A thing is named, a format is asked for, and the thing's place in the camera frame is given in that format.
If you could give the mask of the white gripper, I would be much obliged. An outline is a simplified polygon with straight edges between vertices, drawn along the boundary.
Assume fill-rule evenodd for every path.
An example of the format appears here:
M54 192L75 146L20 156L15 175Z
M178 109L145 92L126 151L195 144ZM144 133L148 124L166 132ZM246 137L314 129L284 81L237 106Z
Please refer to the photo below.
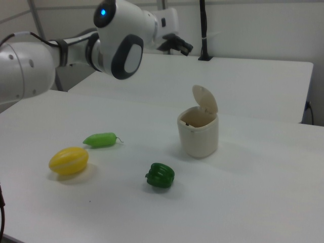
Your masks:
M179 31L178 14L174 8L154 11L155 31L153 43L157 50L170 53L171 50L189 55L193 46L177 36Z

